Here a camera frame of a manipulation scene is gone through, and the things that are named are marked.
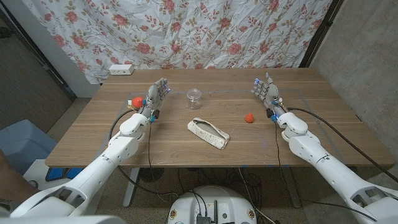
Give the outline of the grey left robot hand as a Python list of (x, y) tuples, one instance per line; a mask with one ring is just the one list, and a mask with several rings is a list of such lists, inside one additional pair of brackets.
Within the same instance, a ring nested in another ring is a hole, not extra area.
[(154, 111), (160, 109), (163, 100), (169, 92), (170, 88), (168, 87), (167, 79), (161, 78), (157, 80), (148, 89), (146, 95), (146, 103), (142, 108), (141, 114), (144, 115), (146, 118), (150, 118)]

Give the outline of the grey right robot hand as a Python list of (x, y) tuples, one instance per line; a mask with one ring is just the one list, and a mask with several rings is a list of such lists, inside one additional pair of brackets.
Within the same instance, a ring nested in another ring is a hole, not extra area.
[(277, 85), (269, 75), (269, 72), (266, 72), (265, 80), (261, 80), (259, 78), (255, 79), (251, 93), (263, 102), (266, 107), (268, 118), (275, 117), (277, 119), (279, 116), (287, 112), (282, 105)]

